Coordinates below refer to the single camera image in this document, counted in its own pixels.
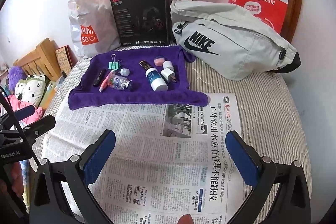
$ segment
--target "purple plush toy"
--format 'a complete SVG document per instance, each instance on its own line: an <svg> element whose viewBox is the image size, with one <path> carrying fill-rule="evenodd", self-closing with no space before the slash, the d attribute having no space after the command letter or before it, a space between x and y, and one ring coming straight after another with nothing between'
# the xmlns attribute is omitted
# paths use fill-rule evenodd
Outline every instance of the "purple plush toy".
<svg viewBox="0 0 336 224"><path fill-rule="evenodd" d="M15 92L15 86L17 82L19 82L22 79L26 79L27 75L21 67L14 66L10 68L8 78L9 78L9 84L8 84L9 90Z"/></svg>

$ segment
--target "pink cloth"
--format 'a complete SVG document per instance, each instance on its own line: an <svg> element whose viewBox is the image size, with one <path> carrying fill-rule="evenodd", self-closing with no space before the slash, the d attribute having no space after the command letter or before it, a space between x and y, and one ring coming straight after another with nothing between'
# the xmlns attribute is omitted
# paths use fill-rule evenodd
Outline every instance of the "pink cloth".
<svg viewBox="0 0 336 224"><path fill-rule="evenodd" d="M13 111L19 110L19 109L23 109L26 106L33 106L33 104L31 103L27 103L27 102L22 102L20 100L18 100L14 95L9 95L8 96L9 101L12 105ZM28 118L25 118L22 120L22 122L25 123L25 125L29 125L33 122L36 122L37 120L41 119L43 117L43 109L42 107L35 107L35 113L31 116L29 116Z"/></svg>

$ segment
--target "red haidilao bag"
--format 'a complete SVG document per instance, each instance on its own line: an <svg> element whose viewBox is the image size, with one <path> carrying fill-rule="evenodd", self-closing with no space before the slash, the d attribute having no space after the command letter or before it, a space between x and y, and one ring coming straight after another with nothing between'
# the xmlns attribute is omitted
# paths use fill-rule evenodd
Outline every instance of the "red haidilao bag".
<svg viewBox="0 0 336 224"><path fill-rule="evenodd" d="M281 32L287 11L287 4L281 0L229 0L229 3L244 7L277 33Z"/></svg>

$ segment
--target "blue gripper pad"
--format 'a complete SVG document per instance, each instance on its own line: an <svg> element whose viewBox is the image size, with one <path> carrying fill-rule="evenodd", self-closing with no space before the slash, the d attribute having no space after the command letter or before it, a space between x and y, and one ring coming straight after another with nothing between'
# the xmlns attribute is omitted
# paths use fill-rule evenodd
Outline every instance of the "blue gripper pad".
<svg viewBox="0 0 336 224"><path fill-rule="evenodd" d="M247 151L241 146L232 132L226 135L225 144L244 182L255 188L258 184L258 167L254 164Z"/></svg>
<svg viewBox="0 0 336 224"><path fill-rule="evenodd" d="M86 186L96 182L101 170L103 169L107 159L111 155L112 150L116 145L116 135L112 130L105 130L100 138L93 145L97 145L99 142L100 144L98 144L96 150L83 165L83 182Z"/></svg>
<svg viewBox="0 0 336 224"><path fill-rule="evenodd" d="M35 107L33 105L27 106L14 112L14 116L18 121L21 121L35 113Z"/></svg>

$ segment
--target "speech bubble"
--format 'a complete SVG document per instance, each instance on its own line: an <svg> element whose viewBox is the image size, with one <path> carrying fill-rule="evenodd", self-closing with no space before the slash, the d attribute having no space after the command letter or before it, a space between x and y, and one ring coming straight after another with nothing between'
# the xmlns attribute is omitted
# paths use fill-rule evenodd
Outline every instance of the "speech bubble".
<svg viewBox="0 0 336 224"><path fill-rule="evenodd" d="M258 2L248 1L245 3L244 8L249 10L252 15L259 15L261 13L261 5Z"/></svg>

